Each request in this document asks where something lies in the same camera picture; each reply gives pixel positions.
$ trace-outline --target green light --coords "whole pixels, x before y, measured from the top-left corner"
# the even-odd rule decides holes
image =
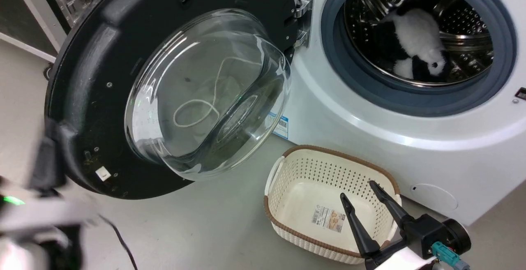
[[[14,204],[14,205],[25,204],[24,201],[21,201],[17,197],[13,197],[13,196],[4,197],[4,201],[8,202],[8,203],[11,203],[11,204]]]

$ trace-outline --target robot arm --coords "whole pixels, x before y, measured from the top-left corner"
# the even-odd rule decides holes
[[[7,239],[0,270],[81,269],[81,225],[98,218],[111,225],[137,269],[113,223],[100,216],[92,203],[64,199],[56,191],[66,184],[66,169],[71,167],[60,148],[59,129],[58,123],[46,119],[29,184],[38,197],[18,205],[0,199],[0,234]]]
[[[398,224],[402,239],[381,250],[342,193],[340,199],[360,254],[366,259],[367,270],[418,270],[435,259],[447,263],[454,270],[469,270],[468,264],[459,257],[471,249],[471,240],[462,225],[453,219],[441,223],[427,214],[415,219],[375,181],[371,180],[369,185]]]

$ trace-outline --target laundry basket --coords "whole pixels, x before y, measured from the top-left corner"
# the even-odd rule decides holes
[[[340,201],[344,192],[367,232],[382,248],[397,225],[378,201],[375,180],[401,205],[395,179],[368,162],[314,146],[296,146],[274,163],[265,187],[265,213],[279,236],[323,257],[363,262]]]

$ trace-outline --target black and white plush toy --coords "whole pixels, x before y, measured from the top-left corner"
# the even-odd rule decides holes
[[[374,40],[379,53],[393,62],[395,74],[417,81],[447,81],[449,53],[440,41],[438,23],[424,10],[393,10],[375,27]]]

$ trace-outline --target basket label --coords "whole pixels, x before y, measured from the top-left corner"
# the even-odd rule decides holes
[[[345,223],[345,214],[340,214],[325,206],[316,205],[312,223],[340,233]]]

